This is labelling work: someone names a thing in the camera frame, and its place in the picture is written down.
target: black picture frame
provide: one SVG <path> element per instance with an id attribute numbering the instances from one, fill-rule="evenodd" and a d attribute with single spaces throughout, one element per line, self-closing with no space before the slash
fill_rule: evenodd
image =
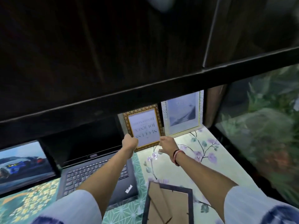
<path id="1" fill-rule="evenodd" d="M 5 150 L 7 150 L 7 149 L 12 149 L 12 148 L 14 148 L 14 147 L 18 147 L 18 146 L 21 146 L 21 145 L 29 144 L 29 143 L 32 143 L 32 142 L 38 142 L 38 143 L 39 143 L 38 140 L 31 140 L 31 141 L 28 141 L 28 142 L 25 142 L 25 143 L 22 143 L 22 144 L 18 144 L 18 145 L 15 145 L 15 146 L 8 147 L 8 148 L 6 148 Z M 2 193 L 2 194 L 0 194 L 0 198 L 3 198 L 3 197 L 6 197 L 6 196 L 9 196 L 9 195 L 12 195 L 12 194 L 21 192 L 21 191 L 23 191 L 23 190 L 32 188 L 32 187 L 34 187 L 34 186 L 37 186 L 37 185 L 40 185 L 40 184 L 43 184 L 43 183 L 46 183 L 46 182 L 49 182 L 49 181 L 52 181 L 52 180 L 54 180 L 54 179 L 57 179 L 57 178 L 60 178 L 60 177 L 61 177 L 61 172 L 60 172 L 60 170 L 58 169 L 58 167 L 57 167 L 57 165 L 56 165 L 56 163 L 55 163 L 53 157 L 50 156 L 50 154 L 43 148 L 43 146 L 42 146 L 41 143 L 39 143 L 39 144 L 40 144 L 40 146 L 41 146 L 41 148 L 42 148 L 42 151 L 44 152 L 44 154 L 45 154 L 45 156 L 46 156 L 46 158 L 47 158 L 47 160 L 48 160 L 48 162 L 49 162 L 49 164 L 50 164 L 50 166 L 51 166 L 53 172 L 55 173 L 55 175 L 52 176 L 52 177 L 49 177 L 49 178 L 47 178 L 47 179 L 44 179 L 44 180 L 41 180 L 41 181 L 37 181 L 37 182 L 31 183 L 31 184 L 28 184 L 28 185 L 25 185 L 25 186 L 22 186 L 22 187 L 17 188 L 17 189 L 13 189 L 13 190 L 11 190 L 11 191 L 9 191 L 9 192 Z"/>
<path id="2" fill-rule="evenodd" d="M 193 214 L 193 190 L 189 188 L 169 185 L 169 184 L 162 184 L 158 183 L 160 185 L 161 189 L 168 189 L 172 191 L 182 192 L 188 194 L 188 215 L 189 215 L 189 224 L 194 224 L 194 214 Z M 148 215 L 149 215 L 149 209 L 150 209 L 150 196 L 147 191 L 147 198 L 145 200 L 144 205 L 144 212 L 142 216 L 142 222 L 141 224 L 147 224 Z"/>

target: framed photo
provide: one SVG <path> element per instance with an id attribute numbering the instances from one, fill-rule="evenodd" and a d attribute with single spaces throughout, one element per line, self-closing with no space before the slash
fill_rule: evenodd
<path id="1" fill-rule="evenodd" d="M 138 138 L 135 152 L 159 144 L 164 135 L 158 105 L 150 105 L 123 113 L 128 133 Z"/>
<path id="2" fill-rule="evenodd" d="M 202 126 L 204 91 L 161 102 L 166 136 L 177 137 Z"/>

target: race car image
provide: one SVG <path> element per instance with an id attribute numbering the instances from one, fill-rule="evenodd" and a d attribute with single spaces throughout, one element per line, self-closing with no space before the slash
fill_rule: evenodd
<path id="1" fill-rule="evenodd" d="M 24 173 L 25 171 L 42 166 L 45 159 L 38 156 L 29 157 L 6 157 L 0 159 L 0 177 L 10 178 L 12 176 Z"/>

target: sleeve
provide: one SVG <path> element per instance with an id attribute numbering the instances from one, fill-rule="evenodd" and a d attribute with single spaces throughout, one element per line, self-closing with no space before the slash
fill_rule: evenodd
<path id="1" fill-rule="evenodd" d="M 33 220 L 32 224 L 101 224 L 102 215 L 94 197 L 85 190 L 65 196 Z"/>
<path id="2" fill-rule="evenodd" d="M 256 191 L 235 186 L 224 201 L 226 224 L 299 224 L 299 210 Z"/>

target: wooden panel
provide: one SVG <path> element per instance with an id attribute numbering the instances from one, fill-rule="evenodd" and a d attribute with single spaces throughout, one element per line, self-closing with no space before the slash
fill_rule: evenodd
<path id="1" fill-rule="evenodd" d="M 150 2 L 1 0 L 0 120 L 199 71 L 216 0 Z"/>
<path id="2" fill-rule="evenodd" d="M 205 67 L 297 46 L 298 0 L 220 0 Z"/>

